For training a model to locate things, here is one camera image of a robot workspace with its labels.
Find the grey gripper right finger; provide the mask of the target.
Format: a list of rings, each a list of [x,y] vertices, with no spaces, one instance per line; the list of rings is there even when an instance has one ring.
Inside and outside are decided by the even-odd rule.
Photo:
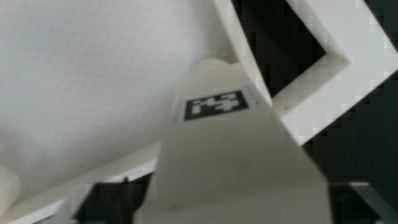
[[[398,210],[368,182],[329,184],[333,224],[398,224]]]

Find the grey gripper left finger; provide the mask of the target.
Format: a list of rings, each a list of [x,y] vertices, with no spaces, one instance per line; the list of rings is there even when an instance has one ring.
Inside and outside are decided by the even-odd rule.
[[[134,224],[134,214],[143,206],[150,176],[120,183],[98,183],[91,189],[73,219],[77,224]]]

